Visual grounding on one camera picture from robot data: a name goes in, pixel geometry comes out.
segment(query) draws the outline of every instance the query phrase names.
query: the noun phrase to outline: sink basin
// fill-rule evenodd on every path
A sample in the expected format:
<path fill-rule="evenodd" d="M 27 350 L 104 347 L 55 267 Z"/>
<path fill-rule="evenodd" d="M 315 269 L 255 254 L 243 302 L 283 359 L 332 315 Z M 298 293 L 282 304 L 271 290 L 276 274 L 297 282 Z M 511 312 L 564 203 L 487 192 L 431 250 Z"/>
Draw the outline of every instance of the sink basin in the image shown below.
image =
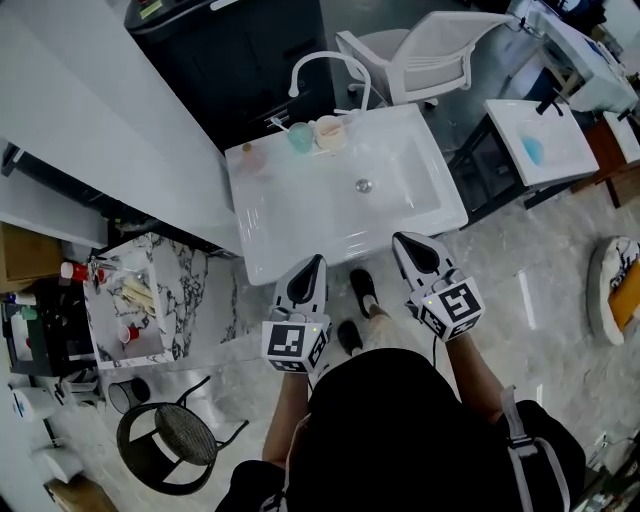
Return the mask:
<path fill-rule="evenodd" d="M 485 107 L 527 186 L 591 174 L 598 163 L 571 109 L 553 105 L 542 115 L 537 101 L 487 100 Z"/>
<path fill-rule="evenodd" d="M 618 114 L 613 112 L 604 112 L 603 116 L 611 128 L 613 136 L 618 141 L 626 162 L 631 163 L 640 160 L 640 144 L 629 125 L 629 120 L 618 121 Z"/>
<path fill-rule="evenodd" d="M 467 223 L 449 169 L 416 105 L 343 118 L 347 144 L 296 153 L 285 133 L 227 150 L 249 281 L 279 279 L 313 254 L 329 265 L 390 247 L 396 231 Z"/>

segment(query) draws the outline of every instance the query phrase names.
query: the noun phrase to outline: black cabinet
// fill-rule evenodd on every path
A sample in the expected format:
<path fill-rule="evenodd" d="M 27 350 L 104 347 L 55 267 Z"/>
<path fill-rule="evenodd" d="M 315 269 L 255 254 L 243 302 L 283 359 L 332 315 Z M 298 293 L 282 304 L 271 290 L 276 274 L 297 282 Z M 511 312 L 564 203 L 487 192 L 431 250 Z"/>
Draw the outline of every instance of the black cabinet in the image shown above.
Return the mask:
<path fill-rule="evenodd" d="M 287 94 L 295 63 L 326 49 L 318 0 L 211 3 L 163 0 L 143 20 L 149 3 L 134 0 L 125 26 L 220 150 L 272 133 L 274 114 L 287 124 L 332 113 L 326 59 L 305 64 L 300 96 Z"/>

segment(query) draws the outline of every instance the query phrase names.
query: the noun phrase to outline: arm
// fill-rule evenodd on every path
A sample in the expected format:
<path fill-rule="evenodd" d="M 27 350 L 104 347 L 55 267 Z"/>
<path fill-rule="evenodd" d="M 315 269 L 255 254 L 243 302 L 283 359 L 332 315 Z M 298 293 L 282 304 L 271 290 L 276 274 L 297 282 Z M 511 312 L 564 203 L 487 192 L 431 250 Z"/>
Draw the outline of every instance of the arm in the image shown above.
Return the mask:
<path fill-rule="evenodd" d="M 484 362 L 471 336 L 465 333 L 445 344 L 458 385 L 460 400 L 495 424 L 502 415 L 503 387 Z"/>
<path fill-rule="evenodd" d="M 285 468 L 293 433 L 307 415 L 308 406 L 307 375 L 286 373 L 262 449 L 262 460 Z"/>

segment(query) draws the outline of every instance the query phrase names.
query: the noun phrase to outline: black shoe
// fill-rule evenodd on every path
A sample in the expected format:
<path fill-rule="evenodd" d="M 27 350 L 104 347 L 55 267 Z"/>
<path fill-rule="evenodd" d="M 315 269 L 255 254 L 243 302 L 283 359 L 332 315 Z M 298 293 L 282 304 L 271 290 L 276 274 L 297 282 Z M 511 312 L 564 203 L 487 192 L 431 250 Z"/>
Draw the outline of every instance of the black shoe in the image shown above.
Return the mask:
<path fill-rule="evenodd" d="M 365 318 L 370 318 L 369 312 L 365 309 L 362 299 L 365 297 L 365 295 L 372 295 L 373 297 L 375 297 L 376 302 L 378 302 L 376 287 L 373 284 L 371 274 L 369 274 L 369 272 L 367 272 L 363 268 L 357 268 L 351 272 L 351 274 L 349 275 L 349 280 L 351 281 L 351 288 L 353 288 L 353 292 L 356 294 L 356 299 L 358 299 L 358 306 L 360 306 L 360 311 Z"/>
<path fill-rule="evenodd" d="M 351 320 L 345 320 L 338 327 L 338 341 L 344 351 L 351 355 L 354 349 L 362 348 L 362 338 L 356 324 Z"/>

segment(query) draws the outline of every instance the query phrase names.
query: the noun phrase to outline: white chair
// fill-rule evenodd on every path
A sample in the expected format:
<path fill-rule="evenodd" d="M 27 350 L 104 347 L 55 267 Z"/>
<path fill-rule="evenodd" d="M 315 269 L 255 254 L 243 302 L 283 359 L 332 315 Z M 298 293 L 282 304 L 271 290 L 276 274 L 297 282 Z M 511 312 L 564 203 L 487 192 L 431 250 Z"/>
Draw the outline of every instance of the white chair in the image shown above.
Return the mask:
<path fill-rule="evenodd" d="M 412 30 L 397 29 L 355 37 L 338 32 L 340 52 L 364 64 L 372 88 L 387 104 L 428 101 L 460 87 L 471 87 L 471 52 L 491 29 L 513 20 L 483 12 L 432 12 Z M 362 81 L 347 63 L 349 74 Z M 349 85 L 351 92 L 361 84 Z"/>

